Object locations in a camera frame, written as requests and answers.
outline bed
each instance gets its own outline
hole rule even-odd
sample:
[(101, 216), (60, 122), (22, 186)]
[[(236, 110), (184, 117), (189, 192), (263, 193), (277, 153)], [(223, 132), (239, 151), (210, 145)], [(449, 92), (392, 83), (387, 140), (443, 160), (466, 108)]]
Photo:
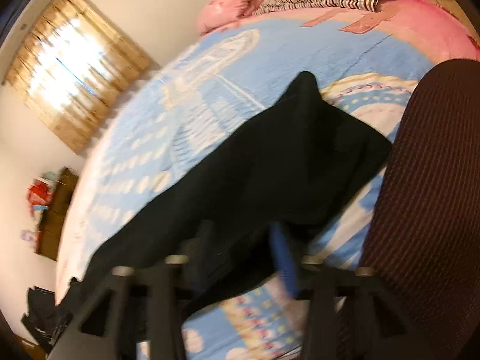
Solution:
[[(201, 38), (143, 86), (90, 153), (64, 225), (57, 302), (99, 245), (273, 105), (299, 71), (315, 74), (324, 100), (393, 142), (418, 81), (456, 58), (480, 60), (480, 48), (455, 17), (427, 0), (382, 0), (378, 13), (273, 12)], [(310, 254), (357, 267), (384, 171), (318, 235)], [(295, 352), (306, 310), (274, 276), (189, 318), (183, 326), (188, 358), (260, 360)], [(139, 353), (147, 357), (147, 343), (139, 343)]]

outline pink pillow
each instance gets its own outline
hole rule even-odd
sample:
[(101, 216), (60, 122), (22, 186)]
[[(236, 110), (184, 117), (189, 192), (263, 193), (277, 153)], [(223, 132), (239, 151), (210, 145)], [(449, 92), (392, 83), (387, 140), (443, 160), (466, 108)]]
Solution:
[(205, 35), (218, 27), (251, 16), (263, 0), (212, 0), (200, 13), (198, 31)]

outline curtain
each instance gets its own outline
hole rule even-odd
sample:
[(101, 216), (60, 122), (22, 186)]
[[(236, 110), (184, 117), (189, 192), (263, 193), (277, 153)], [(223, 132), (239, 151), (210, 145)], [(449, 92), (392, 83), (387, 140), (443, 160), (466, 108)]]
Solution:
[(85, 0), (53, 0), (23, 41), (6, 80), (80, 153), (117, 96), (151, 62)]

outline white wall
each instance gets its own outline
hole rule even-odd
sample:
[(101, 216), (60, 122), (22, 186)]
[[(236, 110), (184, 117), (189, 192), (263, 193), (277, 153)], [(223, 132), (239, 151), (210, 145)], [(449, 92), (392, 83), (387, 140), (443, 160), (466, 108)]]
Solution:
[[(0, 76), (21, 39), (50, 0), (33, 0), (0, 48)], [(89, 0), (155, 62), (165, 66), (195, 42), (196, 19), (209, 0)], [(20, 239), (32, 229), (25, 199), (33, 177), (67, 166), (80, 173), (85, 160), (63, 144), (6, 84), (0, 87), (0, 308), (13, 331), (31, 339), (20, 323), (30, 286), (53, 290), (55, 263), (35, 255)]]
[(35, 169), (0, 142), (0, 174), (0, 309), (14, 333), (32, 340), (20, 322), (26, 291), (33, 286), (53, 290), (55, 262), (36, 255), (20, 238), (22, 230), (35, 227), (26, 201)]
[(195, 42), (198, 13), (210, 0), (89, 0), (160, 66)]
[(18, 91), (8, 83), (0, 87), (0, 141), (36, 176), (62, 167), (80, 174), (85, 164), (83, 157), (72, 152), (22, 103)]

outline blue bedsheet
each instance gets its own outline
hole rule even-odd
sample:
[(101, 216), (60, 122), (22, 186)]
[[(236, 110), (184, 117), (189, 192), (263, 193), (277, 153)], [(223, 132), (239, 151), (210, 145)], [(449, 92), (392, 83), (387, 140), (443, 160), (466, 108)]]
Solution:
[[(270, 19), (213, 33), (130, 101), (109, 133), (81, 270), (150, 200), (274, 104), (300, 71), (315, 74), (326, 101), (394, 140), (413, 88), (433, 63), (380, 31), (357, 35), (338, 31), (345, 24), (337, 21), (301, 23)], [(311, 253), (335, 266), (357, 266), (382, 175), (318, 235)], [(279, 287), (270, 282), (190, 318), (184, 325), (189, 359), (243, 359), (247, 351), (263, 359), (297, 347), (301, 333)]]

